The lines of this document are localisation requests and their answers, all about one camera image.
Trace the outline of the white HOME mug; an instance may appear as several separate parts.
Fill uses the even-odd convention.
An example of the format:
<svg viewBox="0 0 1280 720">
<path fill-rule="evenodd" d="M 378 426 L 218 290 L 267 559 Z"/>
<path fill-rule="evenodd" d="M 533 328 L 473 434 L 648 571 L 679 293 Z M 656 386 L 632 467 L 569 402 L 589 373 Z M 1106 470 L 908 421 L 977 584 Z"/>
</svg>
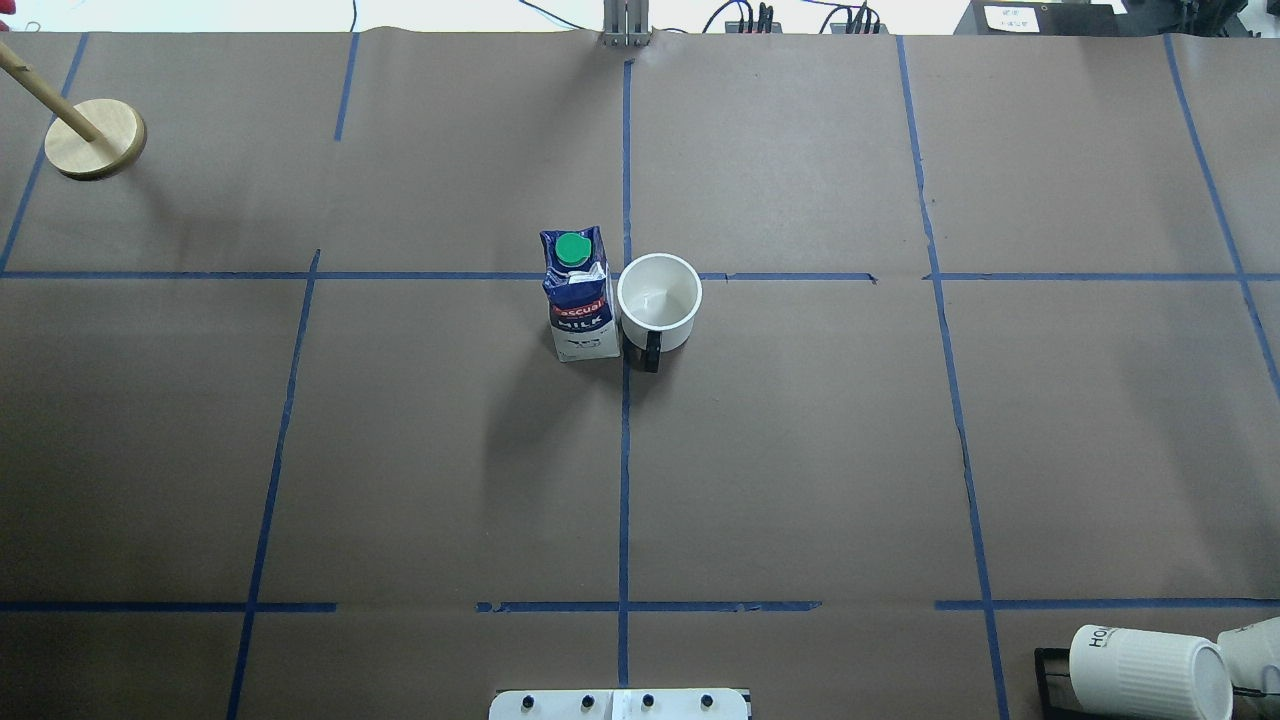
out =
<svg viewBox="0 0 1280 720">
<path fill-rule="evenodd" d="M 1220 632 L 1217 646 L 1235 688 L 1277 696 L 1279 618 Z"/>
</svg>

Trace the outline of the aluminium frame post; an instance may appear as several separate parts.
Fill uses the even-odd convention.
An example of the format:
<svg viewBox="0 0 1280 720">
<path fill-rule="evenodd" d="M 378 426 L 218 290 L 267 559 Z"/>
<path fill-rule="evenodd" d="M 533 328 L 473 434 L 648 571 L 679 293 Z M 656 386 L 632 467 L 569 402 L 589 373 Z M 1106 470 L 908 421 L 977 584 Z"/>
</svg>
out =
<svg viewBox="0 0 1280 720">
<path fill-rule="evenodd" d="M 645 47 L 652 41 L 648 0 L 602 1 L 600 41 L 607 47 Z"/>
</svg>

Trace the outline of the white smiley mug black handle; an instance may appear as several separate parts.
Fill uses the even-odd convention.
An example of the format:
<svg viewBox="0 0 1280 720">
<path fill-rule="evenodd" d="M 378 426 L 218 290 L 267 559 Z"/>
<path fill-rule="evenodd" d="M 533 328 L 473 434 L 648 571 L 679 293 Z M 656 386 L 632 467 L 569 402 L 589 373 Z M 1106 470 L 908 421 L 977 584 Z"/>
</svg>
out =
<svg viewBox="0 0 1280 720">
<path fill-rule="evenodd" d="M 659 372 L 662 357 L 687 343 L 701 301 L 700 275 L 685 259 L 652 252 L 631 261 L 620 275 L 617 309 L 634 365 Z"/>
</svg>

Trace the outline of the blue white milk carton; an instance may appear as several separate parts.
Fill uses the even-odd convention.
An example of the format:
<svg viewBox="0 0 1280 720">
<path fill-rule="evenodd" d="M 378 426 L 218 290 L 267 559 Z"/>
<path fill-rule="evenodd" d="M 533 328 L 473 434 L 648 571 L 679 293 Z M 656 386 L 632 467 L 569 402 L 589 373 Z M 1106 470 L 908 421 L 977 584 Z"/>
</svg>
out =
<svg viewBox="0 0 1280 720">
<path fill-rule="evenodd" d="M 550 336 L 562 363 L 618 357 L 621 343 L 605 245 L 598 225 L 541 231 L 541 283 Z"/>
</svg>

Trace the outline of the white pedestal column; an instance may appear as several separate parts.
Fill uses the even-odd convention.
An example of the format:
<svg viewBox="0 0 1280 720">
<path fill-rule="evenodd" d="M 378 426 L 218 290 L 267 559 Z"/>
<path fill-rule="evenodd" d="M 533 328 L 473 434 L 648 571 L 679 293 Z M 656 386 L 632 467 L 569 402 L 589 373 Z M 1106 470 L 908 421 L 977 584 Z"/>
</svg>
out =
<svg viewBox="0 0 1280 720">
<path fill-rule="evenodd" d="M 591 688 L 502 691 L 489 719 L 751 719 L 748 691 L 735 688 Z"/>
</svg>

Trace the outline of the black box with label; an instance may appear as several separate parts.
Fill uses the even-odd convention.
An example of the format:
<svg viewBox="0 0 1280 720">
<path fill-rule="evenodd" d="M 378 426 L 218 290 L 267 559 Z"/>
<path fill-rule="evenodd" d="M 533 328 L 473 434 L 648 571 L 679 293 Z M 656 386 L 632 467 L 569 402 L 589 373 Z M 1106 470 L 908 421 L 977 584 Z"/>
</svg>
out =
<svg viewBox="0 0 1280 720">
<path fill-rule="evenodd" d="M 1117 14 L 1110 4 L 969 1 L 954 35 L 1120 37 L 1123 33 Z"/>
</svg>

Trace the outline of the wooden mug tree stand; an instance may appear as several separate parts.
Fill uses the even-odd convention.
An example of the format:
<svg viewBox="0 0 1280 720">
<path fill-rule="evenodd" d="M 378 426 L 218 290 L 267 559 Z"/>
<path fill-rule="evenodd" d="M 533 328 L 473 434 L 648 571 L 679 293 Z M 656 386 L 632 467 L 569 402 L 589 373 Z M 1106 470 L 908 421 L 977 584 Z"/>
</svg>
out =
<svg viewBox="0 0 1280 720">
<path fill-rule="evenodd" d="M 123 170 L 145 150 L 147 127 L 129 104 L 109 97 L 73 104 L 5 44 L 1 65 L 52 113 L 44 155 L 61 174 L 76 181 L 97 181 Z"/>
</svg>

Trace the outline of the orange black connector box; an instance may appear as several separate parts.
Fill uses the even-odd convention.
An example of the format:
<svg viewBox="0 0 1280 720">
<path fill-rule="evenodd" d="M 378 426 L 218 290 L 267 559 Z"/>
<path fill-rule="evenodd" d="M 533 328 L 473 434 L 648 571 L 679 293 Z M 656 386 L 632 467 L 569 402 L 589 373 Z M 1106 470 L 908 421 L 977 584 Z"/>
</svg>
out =
<svg viewBox="0 0 1280 720">
<path fill-rule="evenodd" d="M 724 9 L 736 8 L 739 18 L 724 22 L 724 32 L 730 35 L 780 35 L 781 23 L 774 18 L 774 6 L 765 1 L 730 1 L 726 3 L 714 15 L 716 19 Z"/>
</svg>

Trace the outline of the white ribbed mug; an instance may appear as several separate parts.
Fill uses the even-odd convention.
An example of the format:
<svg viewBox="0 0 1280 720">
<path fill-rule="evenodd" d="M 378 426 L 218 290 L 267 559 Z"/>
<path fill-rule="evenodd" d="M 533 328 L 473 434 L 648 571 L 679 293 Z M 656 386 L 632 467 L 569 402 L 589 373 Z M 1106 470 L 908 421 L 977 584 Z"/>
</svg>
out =
<svg viewBox="0 0 1280 720">
<path fill-rule="evenodd" d="M 1080 626 L 1069 646 L 1084 711 L 1125 719 L 1230 719 L 1234 693 L 1221 648 L 1198 635 Z"/>
</svg>

